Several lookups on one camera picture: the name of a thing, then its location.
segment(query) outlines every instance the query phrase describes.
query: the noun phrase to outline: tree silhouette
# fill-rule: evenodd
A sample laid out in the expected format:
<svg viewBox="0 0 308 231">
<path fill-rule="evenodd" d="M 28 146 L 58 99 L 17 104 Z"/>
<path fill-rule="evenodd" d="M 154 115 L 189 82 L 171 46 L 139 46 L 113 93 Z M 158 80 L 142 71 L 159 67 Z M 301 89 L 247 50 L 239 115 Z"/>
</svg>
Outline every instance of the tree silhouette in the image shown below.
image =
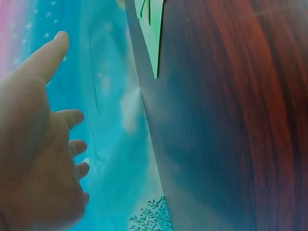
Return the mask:
<svg viewBox="0 0 308 231">
<path fill-rule="evenodd" d="M 165 197 L 162 196 L 157 202 L 155 199 L 148 201 L 148 206 L 141 209 L 139 216 L 129 219 L 134 225 L 129 229 L 133 231 L 171 231 Z"/>
</svg>

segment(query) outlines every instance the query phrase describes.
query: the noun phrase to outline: wood grain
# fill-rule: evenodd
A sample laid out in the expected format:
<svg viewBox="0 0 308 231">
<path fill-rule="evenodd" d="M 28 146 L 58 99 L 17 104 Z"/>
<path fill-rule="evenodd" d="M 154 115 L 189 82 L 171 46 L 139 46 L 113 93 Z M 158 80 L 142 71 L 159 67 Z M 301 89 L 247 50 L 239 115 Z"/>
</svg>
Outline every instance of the wood grain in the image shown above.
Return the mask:
<svg viewBox="0 0 308 231">
<path fill-rule="evenodd" d="M 174 231 L 308 230 L 308 1 L 166 0 L 128 23 Z"/>
</svg>

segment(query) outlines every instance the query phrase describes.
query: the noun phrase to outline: pink area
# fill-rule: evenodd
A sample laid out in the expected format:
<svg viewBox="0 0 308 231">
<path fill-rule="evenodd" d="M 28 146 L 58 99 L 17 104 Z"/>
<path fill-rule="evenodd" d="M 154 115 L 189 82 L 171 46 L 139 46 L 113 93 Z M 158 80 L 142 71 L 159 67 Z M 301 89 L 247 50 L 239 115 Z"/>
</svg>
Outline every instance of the pink area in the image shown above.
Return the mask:
<svg viewBox="0 0 308 231">
<path fill-rule="evenodd" d="M 8 74 L 8 65 L 11 65 L 9 63 L 12 61 L 10 50 L 13 45 L 11 30 L 17 23 L 18 13 L 20 12 L 17 0 L 0 0 L 0 80 Z"/>
</svg>

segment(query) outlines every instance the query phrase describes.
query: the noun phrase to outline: finger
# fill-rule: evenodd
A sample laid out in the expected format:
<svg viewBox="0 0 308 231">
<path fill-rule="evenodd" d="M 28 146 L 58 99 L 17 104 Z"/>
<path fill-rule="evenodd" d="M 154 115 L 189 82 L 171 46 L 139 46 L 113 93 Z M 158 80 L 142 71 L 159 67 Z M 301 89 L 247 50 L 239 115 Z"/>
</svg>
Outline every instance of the finger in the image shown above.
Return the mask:
<svg viewBox="0 0 308 231">
<path fill-rule="evenodd" d="M 81 153 L 84 153 L 88 145 L 82 140 L 70 140 L 68 142 L 68 147 L 71 151 L 72 156 L 75 157 Z"/>
<path fill-rule="evenodd" d="M 86 162 L 82 162 L 81 164 L 76 165 L 75 166 L 76 179 L 79 181 L 82 178 L 86 177 L 89 170 L 90 170 L 90 165 L 88 165 Z"/>
<path fill-rule="evenodd" d="M 85 202 L 85 205 L 89 203 L 90 195 L 87 192 L 83 193 L 83 201 Z"/>
<path fill-rule="evenodd" d="M 78 109 L 63 110 L 57 113 L 65 119 L 68 129 L 70 130 L 76 125 L 82 123 L 85 119 L 82 111 Z"/>
<path fill-rule="evenodd" d="M 34 52 L 12 74 L 20 77 L 37 77 L 48 83 L 59 67 L 69 48 L 69 37 L 60 31 L 54 40 Z"/>
</svg>

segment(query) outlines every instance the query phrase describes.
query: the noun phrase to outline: hand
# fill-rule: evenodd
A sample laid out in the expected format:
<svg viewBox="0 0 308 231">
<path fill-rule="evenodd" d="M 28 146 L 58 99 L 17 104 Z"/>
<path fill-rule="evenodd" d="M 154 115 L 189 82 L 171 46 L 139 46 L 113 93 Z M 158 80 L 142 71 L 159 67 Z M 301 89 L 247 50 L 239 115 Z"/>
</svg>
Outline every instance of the hand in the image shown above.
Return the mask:
<svg viewBox="0 0 308 231">
<path fill-rule="evenodd" d="M 0 83 L 0 213 L 9 231 L 68 229 L 89 201 L 79 180 L 90 167 L 73 161 L 87 145 L 69 141 L 84 116 L 50 111 L 46 93 L 68 47 L 60 32 Z"/>
</svg>

